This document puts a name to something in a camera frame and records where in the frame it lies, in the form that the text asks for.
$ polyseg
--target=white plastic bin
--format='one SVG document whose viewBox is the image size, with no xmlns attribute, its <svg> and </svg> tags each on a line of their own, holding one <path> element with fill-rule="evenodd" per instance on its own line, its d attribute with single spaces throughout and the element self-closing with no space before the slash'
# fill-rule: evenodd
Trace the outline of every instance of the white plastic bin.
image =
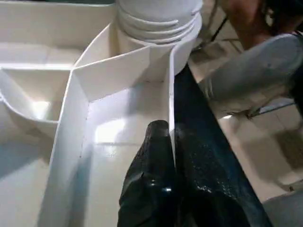
<svg viewBox="0 0 303 227">
<path fill-rule="evenodd" d="M 201 16 L 180 42 L 156 45 L 129 37 L 115 13 L 0 2 L 0 226 L 115 226 L 147 125 L 174 129 L 173 80 Z"/>
</svg>

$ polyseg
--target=white cylindrical container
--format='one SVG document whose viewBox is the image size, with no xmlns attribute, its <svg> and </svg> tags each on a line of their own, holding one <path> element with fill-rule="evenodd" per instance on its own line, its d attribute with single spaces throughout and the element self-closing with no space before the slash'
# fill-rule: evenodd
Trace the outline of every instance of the white cylindrical container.
<svg viewBox="0 0 303 227">
<path fill-rule="evenodd" d="M 174 43 L 193 29 L 202 5 L 202 0 L 119 0 L 119 25 L 138 40 Z"/>
</svg>

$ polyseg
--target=white compartment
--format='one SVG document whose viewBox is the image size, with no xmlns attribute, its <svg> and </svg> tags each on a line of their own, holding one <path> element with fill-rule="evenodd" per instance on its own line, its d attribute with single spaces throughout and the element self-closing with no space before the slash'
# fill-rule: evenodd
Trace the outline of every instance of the white compartment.
<svg viewBox="0 0 303 227">
<path fill-rule="evenodd" d="M 70 69 L 114 16 L 114 5 L 3 1 L 0 65 Z"/>
<path fill-rule="evenodd" d="M 52 136 L 69 73 L 69 70 L 0 69 L 4 103 L 13 114 Z"/>
<path fill-rule="evenodd" d="M 173 111 L 168 70 L 146 81 L 149 56 L 144 47 L 73 71 L 39 226 L 116 225 L 123 180 L 147 125 L 169 121 Z"/>
<path fill-rule="evenodd" d="M 0 226 L 35 226 L 52 147 L 37 130 L 20 129 L 0 101 Z"/>
</svg>

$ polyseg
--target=white partition panel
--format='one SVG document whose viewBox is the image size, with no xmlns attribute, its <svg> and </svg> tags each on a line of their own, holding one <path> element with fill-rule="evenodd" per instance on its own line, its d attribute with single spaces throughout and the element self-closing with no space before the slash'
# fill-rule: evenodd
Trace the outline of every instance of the white partition panel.
<svg viewBox="0 0 303 227">
<path fill-rule="evenodd" d="M 67 226 L 82 151 L 88 105 L 78 78 L 71 77 L 55 136 L 51 171 L 41 207 L 39 227 Z"/>
<path fill-rule="evenodd" d="M 116 22 L 110 23 L 87 47 L 75 67 L 95 63 L 144 47 L 142 44 L 124 42 L 124 40 L 126 40 L 125 35 L 117 32 Z"/>
<path fill-rule="evenodd" d="M 89 101 L 103 98 L 144 80 L 149 67 L 149 47 L 76 68 L 81 86 Z"/>
</svg>

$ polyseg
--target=tiled floor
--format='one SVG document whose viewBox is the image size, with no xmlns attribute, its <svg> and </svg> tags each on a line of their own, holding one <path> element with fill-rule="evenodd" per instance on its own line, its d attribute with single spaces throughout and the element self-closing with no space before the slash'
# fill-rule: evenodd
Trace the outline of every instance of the tiled floor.
<svg viewBox="0 0 303 227">
<path fill-rule="evenodd" d="M 213 1 L 204 0 L 204 25 L 208 23 Z M 219 9 L 210 33 L 224 16 Z M 189 65 L 197 81 L 242 51 L 239 41 L 234 39 L 235 31 L 227 23 L 215 43 L 192 54 Z M 250 120 L 244 116 L 222 118 L 219 124 L 262 202 L 289 192 L 288 184 L 303 179 L 303 125 L 295 106 Z"/>
</svg>

